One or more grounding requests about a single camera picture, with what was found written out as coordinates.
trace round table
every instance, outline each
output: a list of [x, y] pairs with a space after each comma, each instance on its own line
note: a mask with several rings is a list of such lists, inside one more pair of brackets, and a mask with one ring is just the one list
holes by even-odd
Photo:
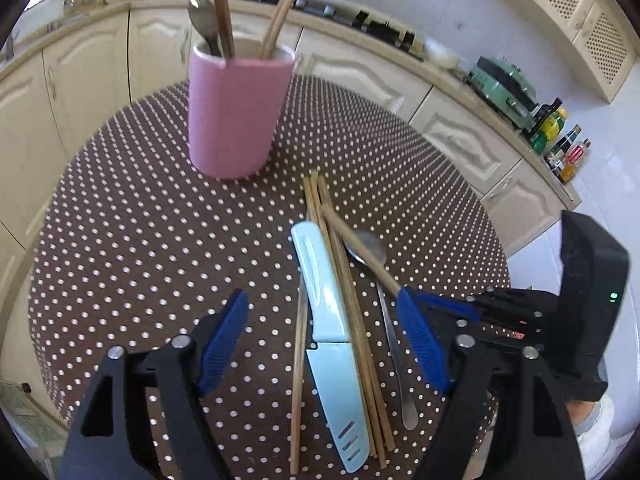
[[[47, 390], [70, 422], [110, 346], [161, 346], [220, 309], [234, 288], [244, 289], [251, 301], [246, 331], [223, 383], [202, 405], [233, 475], [287, 479], [300, 275], [290, 228], [305, 215], [302, 177], [313, 168], [324, 173], [340, 215], [384, 240], [400, 283], [461, 298], [509, 286], [506, 260], [453, 165], [354, 92], [296, 76], [267, 165], [236, 181], [209, 178], [191, 164], [187, 106], [186, 83], [143, 98], [109, 119], [69, 163], [34, 259], [31, 335]], [[418, 426], [405, 430], [373, 276], [357, 264], [351, 271], [398, 449], [384, 470], [370, 458], [346, 475], [307, 367], [299, 476], [407, 478], [445, 398], [421, 377], [398, 327], [420, 414]], [[393, 302], [390, 310], [395, 317]], [[153, 393], [149, 410], [162, 469], [177, 478]]]

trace blue gripper pad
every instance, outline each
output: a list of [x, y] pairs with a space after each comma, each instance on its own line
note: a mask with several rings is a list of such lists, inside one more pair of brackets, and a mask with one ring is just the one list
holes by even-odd
[[478, 314], [478, 312], [468, 304], [452, 300], [451, 298], [436, 296], [435, 294], [430, 294], [421, 290], [416, 291], [415, 295], [418, 300], [423, 303], [437, 306], [444, 310], [449, 310], [452, 314], [456, 314], [457, 316], [468, 317], [471, 321], [480, 321], [480, 314]]
[[396, 308], [402, 329], [409, 338], [409, 344], [427, 381], [434, 388], [445, 392], [451, 384], [446, 354], [406, 287], [398, 294]]
[[215, 390], [220, 384], [236, 343], [244, 330], [248, 313], [247, 296], [242, 290], [236, 289], [228, 298], [222, 313], [216, 314], [216, 316], [223, 316], [223, 319], [217, 324], [213, 336], [202, 349], [200, 378], [196, 385], [200, 398], [211, 390]]

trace stove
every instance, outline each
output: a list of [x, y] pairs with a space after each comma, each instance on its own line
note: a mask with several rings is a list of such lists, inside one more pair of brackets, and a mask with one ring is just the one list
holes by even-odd
[[[276, 5], [280, 0], [251, 0], [262, 4]], [[356, 28], [357, 30], [373, 36], [383, 43], [401, 50], [408, 56], [419, 61], [424, 58], [418, 54], [421, 48], [414, 45], [415, 33], [409, 30], [399, 30], [393, 28], [389, 22], [379, 22], [374, 20], [370, 13], [366, 10], [356, 11], [354, 14], [353, 6], [341, 8], [336, 5], [327, 4], [323, 0], [295, 0], [293, 9], [312, 14], [332, 22], [340, 23], [346, 27]]]

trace white bowl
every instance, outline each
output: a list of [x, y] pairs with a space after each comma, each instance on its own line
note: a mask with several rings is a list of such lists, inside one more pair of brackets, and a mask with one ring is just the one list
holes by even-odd
[[462, 61], [458, 54], [431, 38], [425, 38], [424, 40], [424, 55], [429, 61], [445, 70], [452, 70]]

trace metal spoon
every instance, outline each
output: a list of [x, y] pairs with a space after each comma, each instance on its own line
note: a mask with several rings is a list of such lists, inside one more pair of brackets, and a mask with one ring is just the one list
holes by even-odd
[[218, 47], [218, 17], [211, 0], [189, 0], [189, 18], [193, 28], [209, 44], [212, 56], [222, 57]]
[[[380, 238], [375, 234], [368, 231], [357, 231], [358, 238], [364, 243], [376, 259], [382, 264], [385, 264], [386, 249]], [[365, 261], [360, 258], [358, 253], [353, 250], [352, 247], [347, 245], [349, 254], [358, 260], [361, 264], [366, 266]], [[412, 430], [418, 425], [418, 411], [415, 408], [414, 400], [409, 392], [407, 386], [407, 376], [404, 368], [402, 368], [402, 355], [400, 353], [400, 347], [398, 345], [398, 338], [394, 330], [391, 317], [389, 316], [389, 310], [386, 307], [385, 293], [382, 290], [380, 282], [376, 280], [376, 287], [378, 289], [378, 297], [380, 298], [380, 309], [382, 310], [382, 319], [385, 322], [386, 341], [389, 344], [389, 350], [391, 352], [391, 360], [394, 363], [396, 369], [396, 377], [398, 378], [398, 389], [400, 390], [400, 405], [402, 409], [402, 424], [408, 430]]]

